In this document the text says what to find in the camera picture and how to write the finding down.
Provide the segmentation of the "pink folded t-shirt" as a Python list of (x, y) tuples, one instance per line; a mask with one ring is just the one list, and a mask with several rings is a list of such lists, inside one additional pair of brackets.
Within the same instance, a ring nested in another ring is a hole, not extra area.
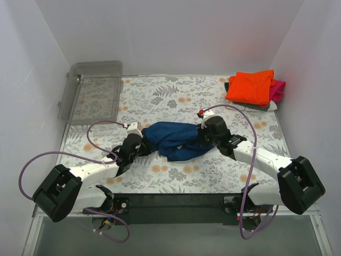
[(283, 90), (286, 87), (286, 82), (276, 79), (271, 80), (269, 98), (271, 101), (280, 102), (283, 99)]

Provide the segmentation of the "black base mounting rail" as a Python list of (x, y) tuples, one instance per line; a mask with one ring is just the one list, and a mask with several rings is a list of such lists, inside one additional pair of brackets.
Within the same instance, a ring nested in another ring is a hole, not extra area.
[(218, 223), (238, 225), (241, 193), (115, 194), (109, 213), (128, 225)]

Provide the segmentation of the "orange folded t-shirt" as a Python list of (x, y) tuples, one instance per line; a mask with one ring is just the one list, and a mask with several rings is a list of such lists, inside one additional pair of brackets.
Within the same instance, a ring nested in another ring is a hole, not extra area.
[(273, 79), (274, 70), (256, 73), (237, 72), (229, 78), (229, 89), (225, 98), (233, 102), (267, 105), (270, 103)]

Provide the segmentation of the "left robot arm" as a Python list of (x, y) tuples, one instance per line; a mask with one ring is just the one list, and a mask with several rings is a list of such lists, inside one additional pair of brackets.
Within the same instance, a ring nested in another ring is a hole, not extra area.
[(76, 211), (108, 213), (113, 208), (114, 194), (101, 182), (122, 175), (135, 158), (149, 155), (152, 149), (145, 135), (132, 133), (99, 164), (71, 168), (59, 164), (34, 192), (33, 201), (53, 222)]

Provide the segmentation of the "clear plastic bin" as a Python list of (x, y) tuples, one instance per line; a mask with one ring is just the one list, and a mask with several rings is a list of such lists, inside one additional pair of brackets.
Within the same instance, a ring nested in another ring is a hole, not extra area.
[(58, 119), (69, 125), (90, 125), (115, 121), (123, 63), (120, 61), (79, 62), (71, 66), (59, 102)]

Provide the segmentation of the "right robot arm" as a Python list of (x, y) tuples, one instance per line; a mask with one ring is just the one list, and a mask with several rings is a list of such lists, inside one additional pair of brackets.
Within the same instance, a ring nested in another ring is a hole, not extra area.
[(211, 111), (199, 117), (202, 122), (197, 130), (202, 146), (215, 146), (222, 155), (249, 164), (276, 181), (275, 185), (256, 182), (243, 188), (246, 195), (241, 198), (241, 205), (245, 211), (282, 205), (295, 214), (303, 214), (325, 194), (326, 189), (307, 158), (284, 157), (256, 148), (245, 137), (231, 134), (223, 118)]

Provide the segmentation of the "floral patterned table mat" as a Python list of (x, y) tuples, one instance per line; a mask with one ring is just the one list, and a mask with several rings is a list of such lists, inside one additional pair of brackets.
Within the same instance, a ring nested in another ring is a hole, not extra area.
[(107, 178), (103, 185), (116, 193), (238, 193), (246, 181), (273, 185), (275, 180), (249, 165), (232, 160), (215, 147), (197, 141), (198, 111), (213, 107), (232, 134), (276, 155), (289, 156), (273, 111), (230, 108), (223, 76), (127, 77), (123, 79), (117, 124), (70, 126), (60, 162), (85, 164), (80, 156), (101, 160), (127, 136), (122, 123), (141, 123), (152, 143), (151, 154), (137, 157), (129, 170)]

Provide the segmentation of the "blue Mickey print t-shirt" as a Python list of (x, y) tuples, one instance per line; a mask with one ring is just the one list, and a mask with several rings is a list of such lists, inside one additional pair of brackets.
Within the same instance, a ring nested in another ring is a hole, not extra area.
[(152, 151), (169, 162), (183, 162), (204, 155), (214, 146), (202, 147), (197, 125), (177, 122), (156, 122), (142, 130), (152, 145)]

